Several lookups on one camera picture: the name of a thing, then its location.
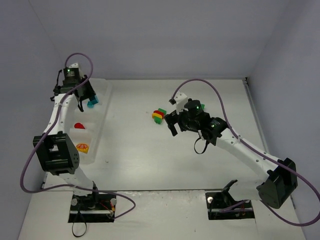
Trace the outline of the teal oval lego brick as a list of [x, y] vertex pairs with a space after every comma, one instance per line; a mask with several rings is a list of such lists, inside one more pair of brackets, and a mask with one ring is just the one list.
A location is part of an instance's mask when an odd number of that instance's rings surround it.
[[97, 105], [99, 103], [99, 99], [97, 95], [94, 95], [92, 97], [89, 98], [89, 101], [87, 103], [87, 107], [92, 109], [95, 105]]

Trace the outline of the green curved lego bottom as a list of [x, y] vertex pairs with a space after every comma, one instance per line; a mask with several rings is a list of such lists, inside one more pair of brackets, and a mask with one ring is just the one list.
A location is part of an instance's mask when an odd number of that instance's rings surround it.
[[158, 125], [160, 125], [162, 123], [162, 119], [161, 118], [155, 117], [153, 120]]

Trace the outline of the green curved lego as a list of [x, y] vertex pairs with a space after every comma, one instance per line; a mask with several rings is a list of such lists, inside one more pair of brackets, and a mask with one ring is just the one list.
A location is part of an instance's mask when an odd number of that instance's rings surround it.
[[158, 111], [160, 111], [161, 113], [163, 113], [163, 115], [165, 116], [167, 114], [167, 111], [162, 109], [162, 108], [158, 108]]
[[155, 117], [153, 120], [158, 125], [160, 125], [162, 123], [162, 119], [161, 118]]

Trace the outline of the red curved lego brick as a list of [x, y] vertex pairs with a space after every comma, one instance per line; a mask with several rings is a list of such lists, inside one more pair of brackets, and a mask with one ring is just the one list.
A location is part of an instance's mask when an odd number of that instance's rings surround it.
[[162, 119], [165, 116], [165, 114], [163, 112], [159, 111], [159, 110], [155, 110], [152, 115], [155, 116], [155, 117], [158, 117], [158, 118], [162, 118]]

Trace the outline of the yellow curved lego brick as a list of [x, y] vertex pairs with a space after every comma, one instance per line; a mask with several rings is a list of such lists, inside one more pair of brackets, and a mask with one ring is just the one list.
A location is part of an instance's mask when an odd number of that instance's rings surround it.
[[158, 118], [163, 119], [163, 116], [162, 116], [161, 114], [159, 114], [159, 113], [156, 113], [156, 112], [153, 112], [151, 116], [152, 116], [153, 119], [154, 119], [155, 117], [158, 117]]

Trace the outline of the red oval lego brick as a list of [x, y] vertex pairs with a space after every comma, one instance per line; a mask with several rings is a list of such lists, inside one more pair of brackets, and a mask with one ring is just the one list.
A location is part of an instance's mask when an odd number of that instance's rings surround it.
[[85, 126], [84, 126], [82, 123], [80, 123], [80, 122], [76, 122], [76, 123], [74, 124], [74, 128], [75, 128], [75, 129], [82, 129], [82, 130], [84, 130], [84, 129], [85, 129]]

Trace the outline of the yellow round patterned lego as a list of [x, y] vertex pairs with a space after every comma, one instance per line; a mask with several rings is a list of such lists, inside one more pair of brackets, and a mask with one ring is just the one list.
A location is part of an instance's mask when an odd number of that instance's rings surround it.
[[78, 143], [75, 147], [79, 152], [84, 154], [87, 154], [90, 148], [90, 146], [86, 143]]

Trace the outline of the green curved lego top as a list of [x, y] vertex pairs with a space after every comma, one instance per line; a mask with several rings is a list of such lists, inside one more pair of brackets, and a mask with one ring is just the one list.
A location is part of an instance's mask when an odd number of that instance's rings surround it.
[[158, 111], [160, 111], [161, 113], [163, 113], [163, 115], [165, 116], [167, 114], [167, 111], [162, 109], [162, 108], [158, 108]]

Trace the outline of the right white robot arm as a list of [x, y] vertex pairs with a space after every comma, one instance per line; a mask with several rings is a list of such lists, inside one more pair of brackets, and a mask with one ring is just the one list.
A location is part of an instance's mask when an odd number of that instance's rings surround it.
[[199, 100], [185, 97], [169, 102], [176, 109], [166, 114], [164, 119], [173, 136], [178, 133], [175, 124], [182, 132], [197, 133], [206, 145], [212, 144], [227, 151], [258, 175], [256, 187], [247, 199], [258, 199], [273, 209], [279, 209], [297, 188], [294, 161], [269, 156], [262, 150], [253, 150], [254, 147], [248, 143], [242, 143], [227, 122], [220, 117], [211, 117], [203, 110]]

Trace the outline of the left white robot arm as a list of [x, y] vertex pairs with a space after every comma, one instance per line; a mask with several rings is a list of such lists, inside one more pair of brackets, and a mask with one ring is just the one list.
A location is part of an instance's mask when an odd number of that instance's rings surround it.
[[97, 186], [80, 168], [80, 154], [69, 134], [76, 109], [84, 110], [82, 102], [95, 97], [88, 77], [80, 65], [73, 63], [61, 70], [62, 84], [56, 84], [51, 101], [53, 111], [44, 133], [33, 138], [36, 154], [42, 169], [58, 176], [73, 189], [71, 204], [78, 210], [90, 211], [99, 201]]

